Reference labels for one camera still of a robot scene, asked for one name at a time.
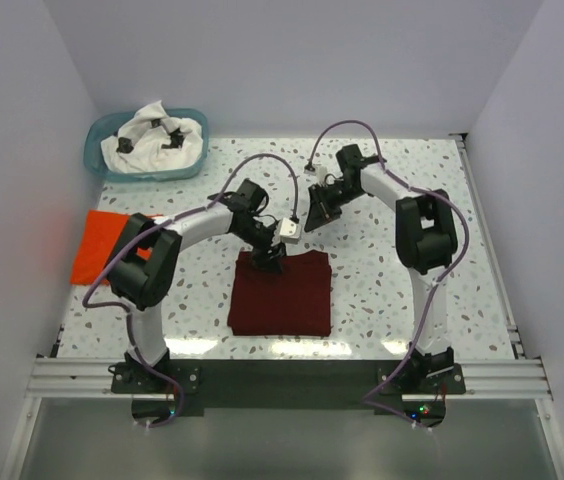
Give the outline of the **dark red t-shirt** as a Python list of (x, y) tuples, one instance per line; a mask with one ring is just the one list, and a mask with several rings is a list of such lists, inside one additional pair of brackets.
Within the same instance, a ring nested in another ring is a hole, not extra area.
[(307, 251), (280, 260), (282, 272), (257, 269), (247, 252), (236, 260), (227, 325), (235, 336), (331, 334), (329, 257)]

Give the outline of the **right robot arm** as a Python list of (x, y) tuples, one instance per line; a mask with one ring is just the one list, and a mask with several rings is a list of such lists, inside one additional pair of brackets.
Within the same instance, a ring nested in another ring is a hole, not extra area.
[(336, 153), (341, 175), (329, 182), (320, 174), (311, 185), (305, 232), (321, 228), (342, 215), (342, 207), (364, 195), (372, 196), (395, 213), (395, 248), (407, 268), (414, 305), (414, 333), (407, 353), (385, 380), (364, 396), (370, 400), (394, 384), (402, 391), (425, 380), (452, 372), (454, 350), (447, 334), (445, 280), (457, 265), (456, 227), (448, 194), (426, 191), (391, 180), (377, 155), (365, 157), (355, 144)]

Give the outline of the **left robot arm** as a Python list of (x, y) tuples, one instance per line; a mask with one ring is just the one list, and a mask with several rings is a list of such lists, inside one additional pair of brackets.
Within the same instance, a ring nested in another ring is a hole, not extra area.
[(281, 222), (266, 225), (259, 215), (268, 194), (245, 180), (235, 192), (210, 198), (209, 207), (159, 221), (134, 214), (125, 224), (106, 265), (112, 293), (127, 312), (129, 347), (124, 361), (109, 367), (115, 394), (177, 393), (184, 377), (170, 360), (163, 333), (162, 302), (171, 288), (180, 253), (202, 241), (231, 234), (251, 247), (251, 264), (259, 271), (280, 273), (286, 246)]

